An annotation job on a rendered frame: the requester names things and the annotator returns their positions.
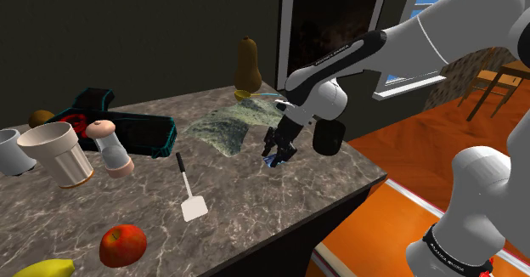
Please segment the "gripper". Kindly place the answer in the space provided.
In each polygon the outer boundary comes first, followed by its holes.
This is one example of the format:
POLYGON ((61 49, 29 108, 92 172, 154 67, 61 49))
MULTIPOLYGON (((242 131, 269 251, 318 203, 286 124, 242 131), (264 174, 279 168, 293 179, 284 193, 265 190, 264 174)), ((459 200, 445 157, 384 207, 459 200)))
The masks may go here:
POLYGON ((300 125, 292 121, 288 116, 283 115, 277 128, 268 128, 263 140, 265 146, 262 156, 268 156, 271 149, 275 145, 278 145, 277 153, 274 157, 274 165, 277 166, 281 162, 287 162, 297 152, 297 149, 292 142, 296 139, 302 129, 303 125, 300 125))

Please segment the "green mottled cloth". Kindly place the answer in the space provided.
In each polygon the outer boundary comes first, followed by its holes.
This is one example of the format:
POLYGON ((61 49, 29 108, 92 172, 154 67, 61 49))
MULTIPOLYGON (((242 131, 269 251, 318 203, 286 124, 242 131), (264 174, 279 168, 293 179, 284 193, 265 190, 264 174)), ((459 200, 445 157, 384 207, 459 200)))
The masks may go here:
POLYGON ((202 116, 188 125, 182 134, 201 139, 223 155, 231 157, 240 153, 250 126, 276 127, 282 115, 274 102, 243 99, 236 105, 202 116))

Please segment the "brown butternut squash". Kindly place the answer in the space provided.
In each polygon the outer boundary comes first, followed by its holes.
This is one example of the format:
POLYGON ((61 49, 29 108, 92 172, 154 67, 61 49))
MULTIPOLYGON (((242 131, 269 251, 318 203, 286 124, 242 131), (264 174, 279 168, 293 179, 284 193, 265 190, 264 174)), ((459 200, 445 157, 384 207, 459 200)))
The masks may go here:
POLYGON ((234 73, 234 86, 249 93, 256 92, 262 85, 258 69, 257 45, 248 36, 238 44, 237 68, 234 73))

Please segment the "black toy blaster teal edges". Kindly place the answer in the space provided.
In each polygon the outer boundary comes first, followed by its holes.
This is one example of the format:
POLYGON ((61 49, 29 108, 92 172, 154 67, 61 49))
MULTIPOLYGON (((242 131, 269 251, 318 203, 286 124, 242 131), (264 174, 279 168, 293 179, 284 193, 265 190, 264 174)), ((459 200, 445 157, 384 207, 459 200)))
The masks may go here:
POLYGON ((96 151, 94 141, 86 134, 89 124, 109 120, 116 126, 116 136, 129 154, 168 157, 177 137, 174 120, 169 116, 152 116, 109 111, 115 95, 110 89, 86 88, 72 106, 48 119, 72 125, 83 150, 96 151))

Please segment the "pink and grey pepper mill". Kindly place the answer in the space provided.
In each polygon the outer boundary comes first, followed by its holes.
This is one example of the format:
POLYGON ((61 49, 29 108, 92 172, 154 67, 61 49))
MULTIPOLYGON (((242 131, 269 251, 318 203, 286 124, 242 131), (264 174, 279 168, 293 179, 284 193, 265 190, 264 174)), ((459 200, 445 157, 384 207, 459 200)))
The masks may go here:
POLYGON ((97 120, 87 126, 86 135, 95 142, 109 176, 123 178, 133 172, 134 163, 117 138, 115 130, 113 122, 97 120))

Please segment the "red apple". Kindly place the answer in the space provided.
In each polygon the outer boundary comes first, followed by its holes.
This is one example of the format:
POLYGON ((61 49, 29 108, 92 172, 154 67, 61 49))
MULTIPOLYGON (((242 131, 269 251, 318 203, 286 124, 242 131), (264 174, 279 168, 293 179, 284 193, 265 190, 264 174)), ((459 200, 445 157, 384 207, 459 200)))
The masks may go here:
POLYGON ((99 259, 110 268, 120 268, 137 262, 145 253, 147 237, 132 224, 117 225, 108 230, 99 245, 99 259))

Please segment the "white framed window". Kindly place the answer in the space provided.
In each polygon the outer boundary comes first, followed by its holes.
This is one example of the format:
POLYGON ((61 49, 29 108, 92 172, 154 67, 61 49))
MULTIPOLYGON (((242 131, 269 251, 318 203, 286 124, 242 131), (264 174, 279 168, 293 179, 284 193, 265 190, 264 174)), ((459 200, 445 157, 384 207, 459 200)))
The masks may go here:
MULTIPOLYGON (((437 1, 439 0, 407 0, 400 21, 404 22, 413 18, 437 1)), ((372 98, 389 99, 402 93, 438 84, 445 79, 445 76, 440 75, 440 70, 416 77, 400 77, 382 73, 372 98)))

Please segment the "wooden chair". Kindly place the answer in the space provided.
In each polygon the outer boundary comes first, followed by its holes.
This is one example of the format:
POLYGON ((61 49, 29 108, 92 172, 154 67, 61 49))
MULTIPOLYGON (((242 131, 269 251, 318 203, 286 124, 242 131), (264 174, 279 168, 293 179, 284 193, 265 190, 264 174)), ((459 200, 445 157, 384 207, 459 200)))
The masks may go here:
MULTIPOLYGON (((495 53, 496 47, 490 48, 486 54, 486 57, 484 58, 481 68, 476 74, 476 76, 471 80, 470 85, 465 90, 464 95, 462 96, 460 102, 458 103, 458 107, 461 106, 461 104, 468 99, 469 95, 475 91, 475 90, 481 90, 486 91, 489 84, 493 81, 493 79, 497 76, 496 71, 489 71, 486 69, 489 61, 493 57, 495 53)), ((505 93, 495 92, 492 91, 492 94, 496 94, 502 97, 500 102, 498 103, 497 107, 495 108, 494 112, 491 115, 491 118, 493 118, 496 113, 499 111, 502 105, 504 105, 511 97, 511 95, 515 92, 518 82, 520 82, 521 79, 514 76, 509 76, 506 74, 503 74, 498 83, 497 87, 503 88, 506 90, 505 93)))

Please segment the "beige ribbed cup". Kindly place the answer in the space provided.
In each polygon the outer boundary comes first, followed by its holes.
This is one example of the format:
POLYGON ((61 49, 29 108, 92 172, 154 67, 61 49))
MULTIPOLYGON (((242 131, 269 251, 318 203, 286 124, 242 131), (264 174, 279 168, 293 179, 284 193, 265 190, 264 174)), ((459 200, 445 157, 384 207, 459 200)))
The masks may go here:
POLYGON ((75 188, 93 176, 93 167, 68 122, 34 127, 17 139, 17 145, 37 160, 61 189, 75 188))

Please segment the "brown kiwi fruit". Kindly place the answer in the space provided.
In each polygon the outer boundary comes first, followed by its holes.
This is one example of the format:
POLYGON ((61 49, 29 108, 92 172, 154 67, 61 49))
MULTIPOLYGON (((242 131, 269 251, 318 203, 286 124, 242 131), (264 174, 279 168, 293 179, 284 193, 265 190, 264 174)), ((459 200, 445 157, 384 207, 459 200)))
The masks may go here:
POLYGON ((28 125, 31 128, 38 127, 53 117, 54 113, 48 110, 36 110, 30 115, 28 125))

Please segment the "wooden table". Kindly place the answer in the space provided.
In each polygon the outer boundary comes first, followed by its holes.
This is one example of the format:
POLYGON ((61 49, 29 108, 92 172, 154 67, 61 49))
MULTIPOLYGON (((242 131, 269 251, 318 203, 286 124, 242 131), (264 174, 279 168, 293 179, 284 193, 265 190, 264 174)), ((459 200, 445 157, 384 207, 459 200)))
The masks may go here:
POLYGON ((526 67, 526 65, 522 63, 520 60, 502 65, 499 68, 499 71, 497 72, 497 74, 494 76, 494 79, 489 83, 482 97, 478 100, 472 112, 466 118, 468 122, 472 120, 474 115, 481 108, 482 104, 484 103, 488 95, 492 92, 493 88, 497 85, 497 83, 499 82, 499 79, 503 75, 515 76, 521 79, 530 80, 530 68, 526 67))

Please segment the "yellow banana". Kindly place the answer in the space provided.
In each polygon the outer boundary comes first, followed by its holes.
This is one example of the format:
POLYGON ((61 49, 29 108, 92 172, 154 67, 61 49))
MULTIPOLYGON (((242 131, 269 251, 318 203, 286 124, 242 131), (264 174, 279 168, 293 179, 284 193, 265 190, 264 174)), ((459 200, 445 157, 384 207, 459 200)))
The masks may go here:
POLYGON ((13 277, 71 277, 74 271, 71 259, 48 259, 20 270, 13 277))

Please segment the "grey mug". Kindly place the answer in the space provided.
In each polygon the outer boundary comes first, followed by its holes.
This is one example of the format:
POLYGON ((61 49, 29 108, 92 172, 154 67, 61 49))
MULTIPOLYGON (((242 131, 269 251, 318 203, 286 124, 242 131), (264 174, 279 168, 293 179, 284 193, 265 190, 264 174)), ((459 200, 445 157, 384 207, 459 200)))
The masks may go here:
POLYGON ((17 145, 19 137, 16 129, 0 130, 0 172, 6 176, 19 176, 37 164, 17 145))

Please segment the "white framed dark wall picture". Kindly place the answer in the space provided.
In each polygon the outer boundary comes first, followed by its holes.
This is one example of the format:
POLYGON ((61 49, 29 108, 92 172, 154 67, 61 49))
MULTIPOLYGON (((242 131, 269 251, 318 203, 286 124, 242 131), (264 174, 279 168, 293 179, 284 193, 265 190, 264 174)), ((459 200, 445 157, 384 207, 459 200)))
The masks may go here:
POLYGON ((278 90, 287 76, 374 30, 384 0, 281 0, 278 90))

